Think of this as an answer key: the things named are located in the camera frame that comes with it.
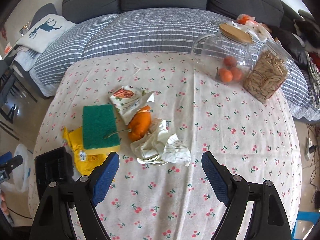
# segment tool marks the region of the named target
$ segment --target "person's hand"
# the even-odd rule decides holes
[[[7,216],[9,215],[9,209],[7,206],[7,203],[5,201],[5,194],[3,191],[0,192],[0,198],[1,198],[1,210],[4,214],[6,214]]]

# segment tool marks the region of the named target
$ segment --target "striped blanket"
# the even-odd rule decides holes
[[[37,57],[30,75],[38,84],[55,87],[68,67],[82,59],[132,52],[189,53],[198,36],[217,33],[219,24],[230,20],[210,11],[187,8],[151,8],[100,16],[78,24],[52,43]],[[253,60],[262,45],[256,41]],[[320,119],[306,78],[295,64],[290,72],[282,90],[292,115]]]

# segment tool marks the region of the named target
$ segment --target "deer silhouette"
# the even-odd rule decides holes
[[[53,22],[54,20],[51,20],[51,18],[49,18],[45,23],[41,24],[39,27],[35,28],[30,34],[29,34],[29,39],[30,38],[35,38],[37,36],[37,30],[42,29],[46,32],[50,32],[52,30],[58,30],[61,29],[62,26],[60,26],[59,28],[55,28],[55,25],[57,22],[55,22],[53,25],[49,25],[49,23]]]

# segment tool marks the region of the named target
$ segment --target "wooden lid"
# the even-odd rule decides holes
[[[219,25],[219,29],[223,35],[233,41],[237,41],[242,44],[253,43],[253,40],[248,33],[245,33],[244,31],[239,30],[236,27],[223,23]]]

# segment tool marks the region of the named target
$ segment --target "glass canister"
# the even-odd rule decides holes
[[[249,34],[221,24],[217,34],[200,36],[191,54],[197,68],[224,84],[242,82],[254,65],[256,49]]]
[[[266,103],[288,78],[293,63],[293,58],[284,48],[273,40],[267,40],[243,87],[260,102]]]

